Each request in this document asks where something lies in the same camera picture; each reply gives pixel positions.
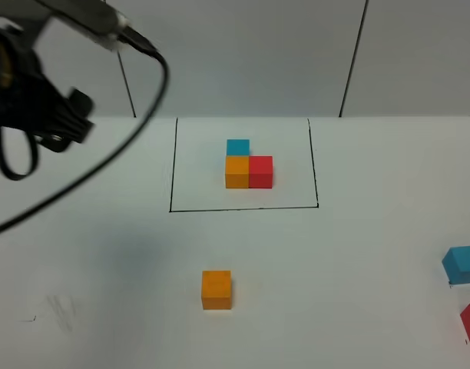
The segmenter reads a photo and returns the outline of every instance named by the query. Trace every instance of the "white table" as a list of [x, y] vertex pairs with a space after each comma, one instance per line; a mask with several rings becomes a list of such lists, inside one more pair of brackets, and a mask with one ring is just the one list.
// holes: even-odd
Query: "white table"
[[[83, 172], [135, 123], [96, 121], [86, 145], [44, 153], [28, 180], [0, 176], [0, 221]], [[298, 131], [301, 121], [285, 124]], [[230, 135], [246, 123], [231, 120]], [[208, 131], [208, 122], [192, 124]], [[470, 118], [310, 126], [319, 208], [169, 213], [172, 118], [2, 235], [0, 367], [470, 369], [459, 317], [470, 285], [449, 288], [441, 264], [449, 247], [470, 244]], [[309, 145], [308, 136], [290, 141]], [[282, 150], [297, 148], [274, 154]], [[26, 148], [15, 151], [12, 162], [25, 167]], [[175, 181], [186, 170], [177, 161]], [[174, 204], [184, 192], [175, 186]], [[232, 271], [232, 311], [202, 310], [206, 269]]]

